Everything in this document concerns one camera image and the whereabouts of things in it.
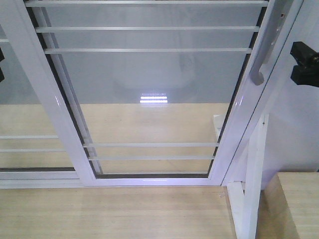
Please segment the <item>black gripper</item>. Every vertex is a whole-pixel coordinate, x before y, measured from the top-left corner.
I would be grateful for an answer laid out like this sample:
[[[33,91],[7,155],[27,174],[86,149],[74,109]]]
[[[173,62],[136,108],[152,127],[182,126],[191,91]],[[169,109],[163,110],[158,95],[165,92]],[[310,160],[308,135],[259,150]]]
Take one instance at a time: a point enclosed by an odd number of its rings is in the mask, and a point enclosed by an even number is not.
[[[301,41],[294,42],[290,54],[297,64],[293,67],[291,79],[297,85],[319,86],[319,53]]]

